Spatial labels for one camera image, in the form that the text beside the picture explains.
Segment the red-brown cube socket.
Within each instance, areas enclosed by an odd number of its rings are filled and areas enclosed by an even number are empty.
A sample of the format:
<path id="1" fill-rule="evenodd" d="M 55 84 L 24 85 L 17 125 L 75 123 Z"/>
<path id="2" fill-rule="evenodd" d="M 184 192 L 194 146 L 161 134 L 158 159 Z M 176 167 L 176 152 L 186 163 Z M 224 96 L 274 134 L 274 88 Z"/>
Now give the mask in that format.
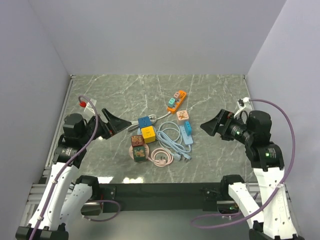
<path id="1" fill-rule="evenodd" d="M 134 147 L 141 147 L 143 146 L 144 143 L 144 138 L 142 135 L 133 135 L 131 136 L 131 146 Z"/>

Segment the bright blue plug adapter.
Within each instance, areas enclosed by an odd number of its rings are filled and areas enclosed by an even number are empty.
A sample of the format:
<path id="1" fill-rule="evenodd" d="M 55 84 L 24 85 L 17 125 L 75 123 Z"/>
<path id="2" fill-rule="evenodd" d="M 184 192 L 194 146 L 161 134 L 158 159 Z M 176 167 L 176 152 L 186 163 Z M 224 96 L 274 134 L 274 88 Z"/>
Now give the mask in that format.
<path id="1" fill-rule="evenodd" d="M 191 127 L 190 122 L 189 121 L 185 121 L 183 126 L 184 126 L 184 130 L 186 132 L 186 135 L 190 136 L 192 134 L 192 127 Z"/>

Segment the pink round socket base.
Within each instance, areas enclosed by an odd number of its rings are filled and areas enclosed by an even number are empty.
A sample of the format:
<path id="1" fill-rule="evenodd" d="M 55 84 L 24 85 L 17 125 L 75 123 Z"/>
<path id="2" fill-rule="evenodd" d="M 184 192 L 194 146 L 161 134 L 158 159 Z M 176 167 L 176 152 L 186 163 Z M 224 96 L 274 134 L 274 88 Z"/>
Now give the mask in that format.
<path id="1" fill-rule="evenodd" d="M 145 152 L 145 157 L 144 157 L 143 161 L 147 161 L 148 157 L 150 155 L 150 148 L 147 144 L 144 144 L 143 147 L 144 147 L 144 152 Z M 134 148 L 132 146 L 129 147 L 128 154 L 134 161 L 136 161 L 134 158 Z"/>

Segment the blue cube socket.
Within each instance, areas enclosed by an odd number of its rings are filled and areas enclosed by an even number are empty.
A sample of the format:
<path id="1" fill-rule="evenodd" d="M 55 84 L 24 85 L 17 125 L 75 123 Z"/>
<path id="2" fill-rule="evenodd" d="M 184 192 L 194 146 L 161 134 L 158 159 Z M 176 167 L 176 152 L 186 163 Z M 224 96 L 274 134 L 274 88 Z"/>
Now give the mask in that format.
<path id="1" fill-rule="evenodd" d="M 138 119 L 138 125 L 140 129 L 152 126 L 152 122 L 149 116 L 144 116 Z"/>

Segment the light blue power strip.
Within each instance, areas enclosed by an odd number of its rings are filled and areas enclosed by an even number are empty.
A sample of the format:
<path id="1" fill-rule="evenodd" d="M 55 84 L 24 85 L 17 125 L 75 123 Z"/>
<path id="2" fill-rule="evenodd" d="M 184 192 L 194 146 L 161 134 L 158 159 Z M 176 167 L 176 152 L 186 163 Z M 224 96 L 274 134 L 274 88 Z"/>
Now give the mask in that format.
<path id="1" fill-rule="evenodd" d="M 183 125 L 179 126 L 181 135 L 182 135 L 182 139 L 184 141 L 185 145 L 192 145 L 194 143 L 192 136 L 187 136 L 186 132 L 185 132 L 185 128 Z"/>

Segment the yellow cube socket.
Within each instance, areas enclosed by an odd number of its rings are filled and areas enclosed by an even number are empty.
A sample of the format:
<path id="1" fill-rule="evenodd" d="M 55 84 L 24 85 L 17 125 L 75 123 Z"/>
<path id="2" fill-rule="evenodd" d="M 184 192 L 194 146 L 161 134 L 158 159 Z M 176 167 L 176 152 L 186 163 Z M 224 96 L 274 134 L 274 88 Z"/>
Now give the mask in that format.
<path id="1" fill-rule="evenodd" d="M 143 127 L 141 129 L 141 134 L 146 144 L 156 141 L 156 132 L 153 126 Z"/>

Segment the peach cube socket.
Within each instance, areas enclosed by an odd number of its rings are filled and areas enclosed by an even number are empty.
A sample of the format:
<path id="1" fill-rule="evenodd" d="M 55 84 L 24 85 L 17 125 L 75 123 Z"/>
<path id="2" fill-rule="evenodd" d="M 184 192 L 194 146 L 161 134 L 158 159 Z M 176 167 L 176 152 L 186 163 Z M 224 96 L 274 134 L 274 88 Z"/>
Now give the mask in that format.
<path id="1" fill-rule="evenodd" d="M 186 110 L 180 110 L 176 112 L 176 120 L 177 125 L 182 126 L 185 124 L 185 122 L 189 121 L 189 114 Z"/>

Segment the dark green cube socket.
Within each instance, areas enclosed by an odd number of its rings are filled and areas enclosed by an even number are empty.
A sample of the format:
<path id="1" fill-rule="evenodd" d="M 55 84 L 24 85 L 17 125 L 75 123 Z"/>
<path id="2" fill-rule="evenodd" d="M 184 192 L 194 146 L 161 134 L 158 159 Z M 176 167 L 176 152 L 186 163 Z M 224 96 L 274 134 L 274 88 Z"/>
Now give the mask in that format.
<path id="1" fill-rule="evenodd" d="M 147 160 L 146 150 L 144 146 L 133 147 L 132 153 L 133 153 L 133 160 L 136 163 L 145 162 Z"/>

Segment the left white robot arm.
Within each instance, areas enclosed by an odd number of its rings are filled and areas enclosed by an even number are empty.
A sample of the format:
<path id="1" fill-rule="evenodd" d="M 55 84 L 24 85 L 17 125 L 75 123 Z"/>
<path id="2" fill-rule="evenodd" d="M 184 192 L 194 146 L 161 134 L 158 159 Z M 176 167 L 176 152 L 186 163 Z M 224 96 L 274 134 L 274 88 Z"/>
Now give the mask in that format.
<path id="1" fill-rule="evenodd" d="M 18 240 L 67 240 L 68 227 L 86 202 L 101 203 L 102 194 L 97 177 L 82 175 L 70 189 L 91 141 L 109 139 L 131 126 L 131 122 L 102 109 L 107 122 L 99 115 L 86 121 L 79 113 L 65 117 L 63 134 L 54 151 L 50 177 L 36 211 L 26 226 L 18 227 Z"/>

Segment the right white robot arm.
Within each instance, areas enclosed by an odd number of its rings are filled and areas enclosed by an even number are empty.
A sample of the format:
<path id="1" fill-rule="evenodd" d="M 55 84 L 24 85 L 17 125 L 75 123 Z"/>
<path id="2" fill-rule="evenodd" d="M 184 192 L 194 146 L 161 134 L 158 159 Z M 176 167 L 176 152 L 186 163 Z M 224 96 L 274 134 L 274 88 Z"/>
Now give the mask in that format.
<path id="1" fill-rule="evenodd" d="M 292 222 L 284 177 L 287 175 L 283 154 L 271 138 L 271 116 L 259 110 L 251 111 L 246 122 L 227 110 L 201 124 L 208 135 L 219 134 L 222 140 L 236 140 L 245 146 L 245 154 L 257 178 L 261 206 L 248 192 L 239 175 L 224 176 L 219 193 L 233 199 L 249 226 L 251 240 L 301 240 Z"/>

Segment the teal plug adapter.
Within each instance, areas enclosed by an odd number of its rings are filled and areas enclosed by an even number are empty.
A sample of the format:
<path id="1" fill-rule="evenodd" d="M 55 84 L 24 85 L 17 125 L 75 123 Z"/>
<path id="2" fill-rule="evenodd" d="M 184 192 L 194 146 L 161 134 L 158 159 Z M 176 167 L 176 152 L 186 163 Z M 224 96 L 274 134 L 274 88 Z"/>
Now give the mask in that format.
<path id="1" fill-rule="evenodd" d="M 171 98 L 169 101 L 168 101 L 168 106 L 170 108 L 172 108 L 176 103 L 176 99 L 175 98 Z"/>

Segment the pink plug adapter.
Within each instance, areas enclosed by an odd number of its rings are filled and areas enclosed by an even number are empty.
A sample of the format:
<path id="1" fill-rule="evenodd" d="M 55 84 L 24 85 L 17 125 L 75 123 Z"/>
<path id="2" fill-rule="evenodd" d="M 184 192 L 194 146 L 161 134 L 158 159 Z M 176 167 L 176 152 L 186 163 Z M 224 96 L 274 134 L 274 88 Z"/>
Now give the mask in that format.
<path id="1" fill-rule="evenodd" d="M 180 92 L 177 91 L 177 92 L 173 95 L 173 97 L 174 97 L 176 100 L 178 100 L 178 99 L 180 98 Z"/>

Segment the orange power strip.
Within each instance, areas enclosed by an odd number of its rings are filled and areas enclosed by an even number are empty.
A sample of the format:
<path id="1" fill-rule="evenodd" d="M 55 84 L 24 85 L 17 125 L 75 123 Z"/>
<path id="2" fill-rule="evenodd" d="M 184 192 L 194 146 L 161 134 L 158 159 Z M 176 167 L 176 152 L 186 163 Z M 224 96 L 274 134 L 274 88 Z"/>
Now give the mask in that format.
<path id="1" fill-rule="evenodd" d="M 180 93 L 180 96 L 178 100 L 175 100 L 174 106 L 169 107 L 167 103 L 167 111 L 170 112 L 171 114 L 175 114 L 178 111 L 179 107 L 182 105 L 182 103 L 187 97 L 187 93 L 185 91 L 179 90 L 178 92 Z"/>

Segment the black base beam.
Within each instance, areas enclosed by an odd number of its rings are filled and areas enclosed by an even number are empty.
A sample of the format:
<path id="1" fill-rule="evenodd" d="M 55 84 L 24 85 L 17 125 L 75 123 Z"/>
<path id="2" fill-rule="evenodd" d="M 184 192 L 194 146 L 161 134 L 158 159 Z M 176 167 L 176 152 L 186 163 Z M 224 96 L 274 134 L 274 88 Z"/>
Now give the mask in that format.
<path id="1" fill-rule="evenodd" d="M 203 210 L 221 214 L 239 211 L 231 198 L 212 183 L 105 183 L 93 191 L 91 201 L 109 200 L 123 211 Z"/>

